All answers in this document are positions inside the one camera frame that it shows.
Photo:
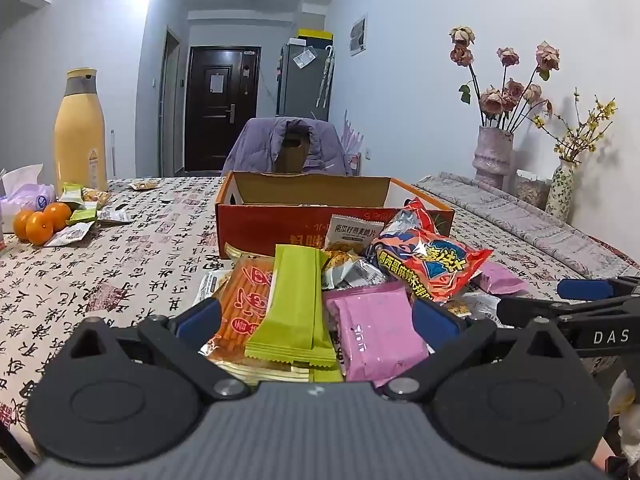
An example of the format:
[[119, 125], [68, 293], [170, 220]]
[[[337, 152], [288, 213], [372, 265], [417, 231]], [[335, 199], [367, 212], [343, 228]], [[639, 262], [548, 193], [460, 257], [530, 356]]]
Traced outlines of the green bar on table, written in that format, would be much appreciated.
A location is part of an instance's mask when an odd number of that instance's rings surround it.
[[77, 183], [64, 182], [58, 201], [69, 206], [71, 210], [82, 208], [84, 206], [82, 186]]
[[99, 203], [98, 202], [85, 202], [76, 208], [70, 218], [66, 220], [68, 226], [80, 222], [95, 222], [98, 218]]

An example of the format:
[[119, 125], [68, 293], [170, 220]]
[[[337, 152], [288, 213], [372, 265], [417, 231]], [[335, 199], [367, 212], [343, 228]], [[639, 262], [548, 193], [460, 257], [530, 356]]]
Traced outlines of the wooden chair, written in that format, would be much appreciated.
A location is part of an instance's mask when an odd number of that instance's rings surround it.
[[310, 140], [305, 131], [285, 133], [274, 171], [277, 174], [301, 174], [308, 156]]

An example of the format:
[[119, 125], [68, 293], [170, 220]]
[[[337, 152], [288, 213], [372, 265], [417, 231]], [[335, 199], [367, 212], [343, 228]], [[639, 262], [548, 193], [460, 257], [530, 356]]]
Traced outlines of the orange mandarin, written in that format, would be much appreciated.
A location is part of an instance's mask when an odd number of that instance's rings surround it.
[[43, 213], [51, 221], [53, 232], [60, 232], [66, 228], [66, 222], [72, 216], [72, 210], [66, 203], [50, 203], [44, 208]]
[[29, 243], [43, 246], [54, 234], [51, 217], [43, 211], [33, 212], [26, 220], [25, 234]]
[[27, 228], [28, 220], [33, 213], [34, 211], [31, 209], [22, 209], [13, 218], [13, 223], [12, 223], [13, 233], [21, 242], [28, 241], [26, 228]]

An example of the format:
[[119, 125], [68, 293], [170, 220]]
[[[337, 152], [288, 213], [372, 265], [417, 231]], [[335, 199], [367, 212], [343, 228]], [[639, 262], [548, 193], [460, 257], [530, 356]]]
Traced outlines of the red blue chips bag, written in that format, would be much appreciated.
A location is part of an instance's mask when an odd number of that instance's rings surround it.
[[434, 302], [460, 292], [491, 254], [439, 234], [417, 198], [398, 211], [367, 249], [381, 271], [404, 282], [416, 298]]

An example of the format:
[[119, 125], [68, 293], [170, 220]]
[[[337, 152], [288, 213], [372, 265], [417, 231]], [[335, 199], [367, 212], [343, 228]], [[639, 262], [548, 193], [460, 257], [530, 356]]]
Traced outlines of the orange cardboard box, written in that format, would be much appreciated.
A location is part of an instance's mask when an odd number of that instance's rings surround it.
[[220, 256], [228, 257], [228, 246], [266, 256], [277, 244], [321, 248], [334, 214], [386, 223], [415, 198], [449, 234], [454, 211], [395, 178], [232, 171], [215, 203]]

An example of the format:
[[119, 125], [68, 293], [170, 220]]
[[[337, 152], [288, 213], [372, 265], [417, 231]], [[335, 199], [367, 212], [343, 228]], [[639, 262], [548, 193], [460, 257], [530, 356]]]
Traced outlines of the dried pink roses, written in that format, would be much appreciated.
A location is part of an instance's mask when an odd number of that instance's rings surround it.
[[518, 52], [512, 47], [498, 48], [500, 79], [498, 84], [482, 88], [474, 67], [474, 30], [469, 26], [454, 26], [448, 36], [451, 41], [450, 61], [467, 70], [470, 77], [458, 90], [460, 101], [468, 105], [475, 101], [481, 127], [497, 128], [506, 136], [513, 136], [526, 119], [537, 127], [544, 126], [544, 121], [553, 115], [553, 105], [544, 97], [540, 82], [548, 81], [554, 72], [560, 70], [561, 52], [558, 48], [547, 41], [538, 44], [535, 66], [524, 82], [510, 76], [512, 68], [520, 65]]

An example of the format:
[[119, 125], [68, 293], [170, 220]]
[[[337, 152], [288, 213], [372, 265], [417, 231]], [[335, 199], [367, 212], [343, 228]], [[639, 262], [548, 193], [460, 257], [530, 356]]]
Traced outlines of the yellow box on fridge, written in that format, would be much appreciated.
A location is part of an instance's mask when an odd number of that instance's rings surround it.
[[308, 29], [308, 28], [297, 29], [297, 37], [314, 39], [314, 40], [324, 40], [324, 41], [333, 40], [332, 32], [326, 32], [325, 30], [315, 30], [315, 29]]

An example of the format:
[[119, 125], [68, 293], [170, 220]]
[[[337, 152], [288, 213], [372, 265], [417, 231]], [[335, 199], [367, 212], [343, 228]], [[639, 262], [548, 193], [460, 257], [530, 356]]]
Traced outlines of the pink snack packet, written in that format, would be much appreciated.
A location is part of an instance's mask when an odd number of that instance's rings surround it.
[[323, 301], [337, 326], [349, 382], [382, 386], [428, 357], [400, 281], [331, 290]]

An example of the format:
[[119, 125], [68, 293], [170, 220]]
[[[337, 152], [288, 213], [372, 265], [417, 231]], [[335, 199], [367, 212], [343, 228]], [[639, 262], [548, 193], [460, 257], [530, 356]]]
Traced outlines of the small nut snack packet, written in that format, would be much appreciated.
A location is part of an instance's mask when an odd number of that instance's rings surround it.
[[154, 188], [158, 188], [160, 186], [160, 180], [158, 179], [139, 179], [132, 180], [129, 183], [129, 187], [136, 192], [144, 192], [151, 191]]

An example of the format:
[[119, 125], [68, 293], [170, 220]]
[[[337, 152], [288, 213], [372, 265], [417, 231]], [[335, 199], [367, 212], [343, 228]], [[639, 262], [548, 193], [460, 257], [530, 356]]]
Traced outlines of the white oat crisp packet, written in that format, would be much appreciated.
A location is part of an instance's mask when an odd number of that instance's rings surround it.
[[362, 254], [380, 235], [384, 223], [334, 214], [324, 240], [324, 250]]

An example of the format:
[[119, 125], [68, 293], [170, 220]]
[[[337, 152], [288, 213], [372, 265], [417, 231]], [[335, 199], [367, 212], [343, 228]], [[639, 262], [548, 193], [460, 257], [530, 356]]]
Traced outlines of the grey refrigerator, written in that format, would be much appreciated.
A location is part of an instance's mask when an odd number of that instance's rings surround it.
[[286, 44], [281, 50], [277, 115], [329, 119], [333, 48]]

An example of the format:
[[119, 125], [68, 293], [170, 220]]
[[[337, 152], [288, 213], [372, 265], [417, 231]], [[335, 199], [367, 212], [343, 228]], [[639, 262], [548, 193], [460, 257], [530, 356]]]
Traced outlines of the calligraphy print tablecloth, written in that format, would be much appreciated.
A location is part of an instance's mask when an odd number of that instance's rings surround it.
[[[221, 268], [215, 203], [224, 178], [178, 177], [136, 192], [110, 184], [112, 209], [132, 222], [95, 226], [78, 244], [35, 247], [7, 236], [1, 254], [1, 423], [29, 458], [38, 453], [25, 422], [27, 400], [76, 325], [99, 316], [130, 326], [185, 311], [201, 281]], [[432, 195], [454, 211], [451, 234], [551, 299], [562, 278], [583, 278], [536, 247]]]

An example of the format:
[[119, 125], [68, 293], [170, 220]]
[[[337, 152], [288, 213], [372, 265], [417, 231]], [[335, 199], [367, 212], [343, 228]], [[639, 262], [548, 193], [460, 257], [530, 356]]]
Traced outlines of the orange biscuit stick pack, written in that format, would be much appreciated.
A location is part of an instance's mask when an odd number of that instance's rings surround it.
[[241, 252], [229, 244], [224, 250], [232, 260], [232, 270], [214, 293], [220, 303], [221, 321], [201, 352], [210, 362], [250, 386], [258, 382], [309, 382], [306, 368], [245, 355], [247, 341], [267, 314], [273, 258]]

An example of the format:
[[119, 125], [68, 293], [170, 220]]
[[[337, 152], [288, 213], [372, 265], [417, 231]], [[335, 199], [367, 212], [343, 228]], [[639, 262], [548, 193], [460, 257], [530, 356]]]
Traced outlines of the green wafer snack bar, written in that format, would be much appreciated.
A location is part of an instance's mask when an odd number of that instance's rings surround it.
[[245, 344], [248, 358], [331, 368], [337, 364], [323, 311], [326, 253], [279, 244], [265, 318]]

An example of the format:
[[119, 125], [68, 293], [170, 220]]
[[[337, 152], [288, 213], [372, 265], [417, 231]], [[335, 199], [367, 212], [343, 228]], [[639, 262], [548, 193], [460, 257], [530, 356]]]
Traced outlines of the purple tissue pack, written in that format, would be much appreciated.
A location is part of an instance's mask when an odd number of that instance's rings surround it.
[[4, 234], [13, 232], [13, 220], [22, 210], [42, 211], [55, 201], [53, 184], [40, 183], [43, 164], [1, 171], [1, 221]]

